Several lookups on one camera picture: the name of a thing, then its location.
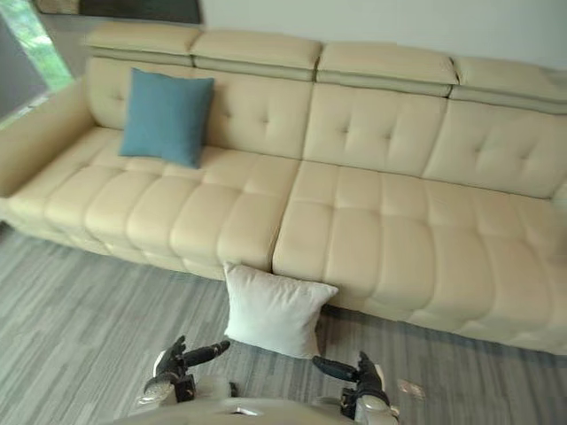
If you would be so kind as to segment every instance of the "sofa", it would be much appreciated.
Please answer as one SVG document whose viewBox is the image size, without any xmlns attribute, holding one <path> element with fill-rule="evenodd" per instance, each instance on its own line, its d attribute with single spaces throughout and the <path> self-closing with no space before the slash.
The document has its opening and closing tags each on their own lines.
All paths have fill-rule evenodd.
<svg viewBox="0 0 567 425">
<path fill-rule="evenodd" d="M 0 133 L 17 230 L 219 280 L 240 262 L 334 285 L 346 309 L 567 354 L 566 72 L 161 24 L 86 43 L 85 76 Z M 132 68 L 215 78 L 199 169 L 118 155 Z"/>
</svg>

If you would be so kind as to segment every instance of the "sofa cushion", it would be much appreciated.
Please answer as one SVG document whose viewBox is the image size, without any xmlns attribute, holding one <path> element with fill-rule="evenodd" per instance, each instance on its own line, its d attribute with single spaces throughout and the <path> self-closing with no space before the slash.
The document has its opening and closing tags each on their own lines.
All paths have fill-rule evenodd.
<svg viewBox="0 0 567 425">
<path fill-rule="evenodd" d="M 557 229 L 547 200 L 303 162 L 273 268 L 339 287 L 334 302 L 347 308 L 559 351 Z"/>
<path fill-rule="evenodd" d="M 270 270 L 298 161 L 205 147 L 193 170 L 119 157 L 121 139 L 97 127 L 39 173 L 10 199 L 22 226 L 217 279 L 223 260 Z"/>
<path fill-rule="evenodd" d="M 190 46 L 199 34 L 194 27 L 105 22 L 85 44 L 95 56 L 190 66 Z"/>
<path fill-rule="evenodd" d="M 567 116 L 449 100 L 422 177 L 552 197 L 567 170 Z"/>
<path fill-rule="evenodd" d="M 567 71 L 489 58 L 454 58 L 453 99 L 567 113 Z"/>
<path fill-rule="evenodd" d="M 315 84 L 303 159 L 420 176 L 447 100 Z"/>
<path fill-rule="evenodd" d="M 213 29 L 190 53 L 198 68 L 311 81 L 321 47 L 289 35 Z"/>
<path fill-rule="evenodd" d="M 441 97 L 458 82 L 448 56 L 393 42 L 330 42 L 322 51 L 316 79 Z"/>
<path fill-rule="evenodd" d="M 173 77 L 214 78 L 207 144 L 301 158 L 313 87 L 310 82 L 93 58 L 87 72 L 89 102 L 101 126 L 124 128 L 134 67 Z"/>
<path fill-rule="evenodd" d="M 120 154 L 198 168 L 214 79 L 185 79 L 134 69 Z"/>
</svg>

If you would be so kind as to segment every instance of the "throw pillow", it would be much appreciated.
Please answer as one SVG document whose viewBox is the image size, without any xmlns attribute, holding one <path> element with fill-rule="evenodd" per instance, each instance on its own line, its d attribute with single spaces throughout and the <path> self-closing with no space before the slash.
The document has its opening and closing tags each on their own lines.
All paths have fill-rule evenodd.
<svg viewBox="0 0 567 425">
<path fill-rule="evenodd" d="M 199 168 L 213 85 L 134 69 L 120 154 Z"/>
<path fill-rule="evenodd" d="M 315 325 L 322 305 L 337 288 L 230 263 L 224 265 L 224 273 L 229 338 L 299 359 L 319 354 Z"/>
</svg>

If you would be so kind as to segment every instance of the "gray carpet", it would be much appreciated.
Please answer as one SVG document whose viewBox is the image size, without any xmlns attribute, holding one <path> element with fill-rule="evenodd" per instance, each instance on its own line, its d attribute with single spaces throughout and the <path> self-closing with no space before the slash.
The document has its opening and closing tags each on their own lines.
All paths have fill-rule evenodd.
<svg viewBox="0 0 567 425">
<path fill-rule="evenodd" d="M 131 264 L 0 228 L 0 423 L 96 424 L 138 411 L 157 353 L 222 339 L 220 282 Z M 325 307 L 324 355 L 383 366 L 404 424 L 567 423 L 567 359 Z M 337 396 L 308 361 L 243 344 L 199 367 L 245 397 Z M 398 381 L 423 387 L 421 400 Z"/>
</svg>

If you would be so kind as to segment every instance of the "blue pillow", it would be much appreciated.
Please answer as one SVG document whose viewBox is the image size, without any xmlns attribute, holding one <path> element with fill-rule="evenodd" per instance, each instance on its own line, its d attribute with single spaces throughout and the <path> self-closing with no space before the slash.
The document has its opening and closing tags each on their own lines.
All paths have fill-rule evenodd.
<svg viewBox="0 0 567 425">
<path fill-rule="evenodd" d="M 174 78 L 134 69 L 120 155 L 159 157 L 199 168 L 213 85 L 213 78 Z"/>
</svg>

